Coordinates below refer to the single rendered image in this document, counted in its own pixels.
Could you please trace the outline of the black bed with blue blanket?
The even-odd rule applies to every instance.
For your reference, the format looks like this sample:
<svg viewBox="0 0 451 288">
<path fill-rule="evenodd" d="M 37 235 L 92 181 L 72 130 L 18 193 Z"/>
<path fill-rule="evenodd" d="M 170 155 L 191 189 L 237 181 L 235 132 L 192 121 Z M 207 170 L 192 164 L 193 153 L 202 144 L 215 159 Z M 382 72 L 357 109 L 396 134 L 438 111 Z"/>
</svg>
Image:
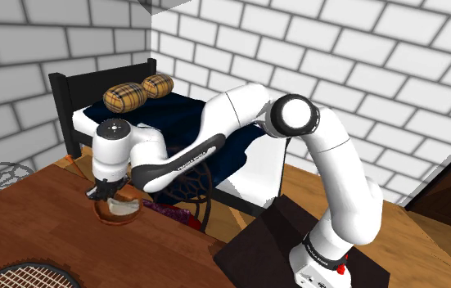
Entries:
<svg viewBox="0 0 451 288">
<path fill-rule="evenodd" d="M 141 83 L 156 72 L 156 60 L 120 68 L 66 76 L 48 75 L 68 155 L 79 158 L 91 146 L 96 126 L 114 117 L 103 103 L 104 92 L 116 84 Z M 147 102 L 121 119 L 159 129 L 173 155 L 198 134 L 205 103 L 176 92 Z M 238 129 L 225 145 L 205 160 L 213 182 L 212 198 L 251 216 L 259 216 L 280 196 L 288 141 L 272 138 L 251 124 Z"/>
</svg>

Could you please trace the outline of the dark robot stand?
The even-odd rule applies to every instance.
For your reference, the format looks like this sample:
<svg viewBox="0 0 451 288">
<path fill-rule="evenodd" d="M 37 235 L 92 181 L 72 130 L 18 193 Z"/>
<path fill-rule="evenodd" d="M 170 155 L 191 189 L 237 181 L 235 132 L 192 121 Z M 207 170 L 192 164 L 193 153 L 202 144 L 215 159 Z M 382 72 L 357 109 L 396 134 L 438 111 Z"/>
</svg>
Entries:
<svg viewBox="0 0 451 288">
<path fill-rule="evenodd" d="M 289 253 L 318 220 L 287 196 L 229 241 L 214 261 L 236 288 L 301 288 Z"/>
</svg>

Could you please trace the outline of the brown bowl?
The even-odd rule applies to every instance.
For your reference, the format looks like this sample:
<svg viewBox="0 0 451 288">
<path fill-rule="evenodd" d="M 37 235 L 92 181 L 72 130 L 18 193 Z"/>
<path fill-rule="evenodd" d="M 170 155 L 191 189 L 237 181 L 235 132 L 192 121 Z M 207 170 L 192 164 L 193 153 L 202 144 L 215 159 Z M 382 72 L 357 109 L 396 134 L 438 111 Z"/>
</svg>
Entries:
<svg viewBox="0 0 451 288">
<path fill-rule="evenodd" d="M 97 218 L 106 225 L 120 226 L 134 221 L 143 207 L 142 194 L 130 185 L 118 190 L 108 200 L 93 203 Z"/>
</svg>

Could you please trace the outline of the brown wooden table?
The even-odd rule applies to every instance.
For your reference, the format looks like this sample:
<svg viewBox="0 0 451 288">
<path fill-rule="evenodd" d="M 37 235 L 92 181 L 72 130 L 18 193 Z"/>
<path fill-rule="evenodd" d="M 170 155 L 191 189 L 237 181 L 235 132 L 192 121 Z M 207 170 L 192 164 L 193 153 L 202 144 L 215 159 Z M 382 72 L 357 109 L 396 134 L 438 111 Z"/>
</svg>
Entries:
<svg viewBox="0 0 451 288">
<path fill-rule="evenodd" d="M 0 191 L 0 268 L 49 262 L 83 288 L 235 288 L 213 260 L 224 245 L 151 209 L 98 221 L 92 183 L 55 165 Z"/>
</svg>

